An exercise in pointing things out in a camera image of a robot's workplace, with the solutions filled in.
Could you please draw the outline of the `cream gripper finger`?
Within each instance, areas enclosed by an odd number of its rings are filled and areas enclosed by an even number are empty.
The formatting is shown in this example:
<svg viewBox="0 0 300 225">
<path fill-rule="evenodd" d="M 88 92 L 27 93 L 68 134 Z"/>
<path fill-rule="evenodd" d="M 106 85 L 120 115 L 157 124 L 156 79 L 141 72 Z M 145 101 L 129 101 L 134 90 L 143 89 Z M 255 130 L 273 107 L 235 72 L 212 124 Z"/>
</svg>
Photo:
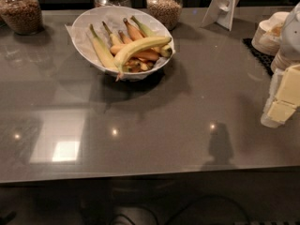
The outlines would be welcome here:
<svg viewBox="0 0 300 225">
<path fill-rule="evenodd" d="M 283 72 L 275 98 L 295 107 L 300 106 L 300 65 L 290 66 Z"/>
<path fill-rule="evenodd" d="M 275 100 L 267 112 L 267 116 L 278 123 L 285 123 L 296 111 L 296 106 L 285 101 Z"/>
</svg>

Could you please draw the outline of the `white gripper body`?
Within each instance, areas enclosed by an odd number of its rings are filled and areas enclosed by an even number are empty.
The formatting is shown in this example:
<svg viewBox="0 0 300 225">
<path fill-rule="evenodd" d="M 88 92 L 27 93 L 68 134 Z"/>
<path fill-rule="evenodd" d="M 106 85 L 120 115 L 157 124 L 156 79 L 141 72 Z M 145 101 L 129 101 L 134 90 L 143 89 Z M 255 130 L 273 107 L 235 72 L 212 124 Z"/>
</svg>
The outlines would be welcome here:
<svg viewBox="0 0 300 225">
<path fill-rule="evenodd" d="M 271 107 L 278 105 L 279 100 L 275 98 L 277 91 L 280 87 L 284 71 L 277 68 L 272 76 L 270 87 L 269 87 L 269 98 L 266 100 L 264 108 L 262 110 L 261 124 L 268 128 L 278 128 L 282 125 L 282 122 L 275 121 L 271 116 L 268 115 Z"/>
</svg>

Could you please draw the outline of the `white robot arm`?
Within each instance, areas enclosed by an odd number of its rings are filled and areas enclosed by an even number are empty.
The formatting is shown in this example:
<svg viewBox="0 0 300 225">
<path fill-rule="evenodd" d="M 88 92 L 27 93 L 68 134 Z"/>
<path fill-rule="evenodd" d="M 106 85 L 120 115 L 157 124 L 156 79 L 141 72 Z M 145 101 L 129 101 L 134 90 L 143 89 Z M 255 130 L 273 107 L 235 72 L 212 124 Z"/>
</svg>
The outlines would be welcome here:
<svg viewBox="0 0 300 225">
<path fill-rule="evenodd" d="M 300 107 L 300 3 L 287 16 L 279 36 L 279 50 L 271 63 L 269 98 L 261 123 L 278 128 Z"/>
</svg>

